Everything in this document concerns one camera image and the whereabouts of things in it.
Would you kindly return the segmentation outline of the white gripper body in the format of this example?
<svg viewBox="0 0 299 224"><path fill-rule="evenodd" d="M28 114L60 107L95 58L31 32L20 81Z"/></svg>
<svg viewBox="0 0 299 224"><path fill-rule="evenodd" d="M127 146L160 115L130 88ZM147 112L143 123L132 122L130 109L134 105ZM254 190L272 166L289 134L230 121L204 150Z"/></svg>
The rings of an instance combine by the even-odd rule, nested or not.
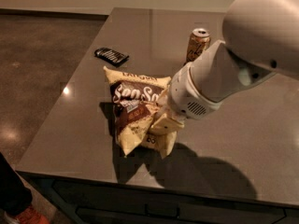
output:
<svg viewBox="0 0 299 224"><path fill-rule="evenodd" d="M167 102L179 115L197 120L217 111L221 106L221 102L208 100L195 88L189 66L183 66L173 76Z"/></svg>

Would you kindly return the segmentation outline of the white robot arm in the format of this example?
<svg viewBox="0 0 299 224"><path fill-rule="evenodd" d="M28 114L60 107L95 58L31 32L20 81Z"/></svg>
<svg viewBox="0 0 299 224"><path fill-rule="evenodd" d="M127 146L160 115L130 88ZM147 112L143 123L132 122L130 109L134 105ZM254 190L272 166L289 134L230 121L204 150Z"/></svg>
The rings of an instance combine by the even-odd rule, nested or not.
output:
<svg viewBox="0 0 299 224"><path fill-rule="evenodd" d="M172 77L149 131L176 132L275 74L299 77L299 0L235 0L216 41Z"/></svg>

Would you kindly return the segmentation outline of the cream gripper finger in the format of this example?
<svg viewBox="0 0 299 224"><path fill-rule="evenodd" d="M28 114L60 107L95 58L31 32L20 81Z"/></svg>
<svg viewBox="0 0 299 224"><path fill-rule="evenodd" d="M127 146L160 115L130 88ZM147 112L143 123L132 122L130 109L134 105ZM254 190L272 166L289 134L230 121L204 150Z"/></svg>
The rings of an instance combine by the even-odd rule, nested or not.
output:
<svg viewBox="0 0 299 224"><path fill-rule="evenodd" d="M159 95L159 98L156 102L157 106L162 107L164 105L168 105L168 93L169 88L165 88L161 94Z"/></svg>
<svg viewBox="0 0 299 224"><path fill-rule="evenodd" d="M149 128L149 132L155 135L164 135L176 132L184 127L184 123L169 118L166 114L161 115Z"/></svg>

